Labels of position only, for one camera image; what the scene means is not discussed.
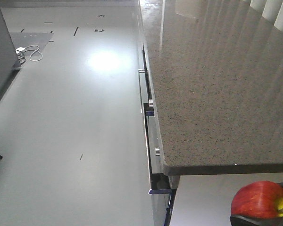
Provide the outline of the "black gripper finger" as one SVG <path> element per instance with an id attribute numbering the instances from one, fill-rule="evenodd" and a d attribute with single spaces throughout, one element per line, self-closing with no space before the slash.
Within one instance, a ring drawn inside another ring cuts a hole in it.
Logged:
<path id="1" fill-rule="evenodd" d="M 242 215 L 231 215 L 232 226 L 283 226 L 283 217 L 276 218 L 252 218 Z"/>

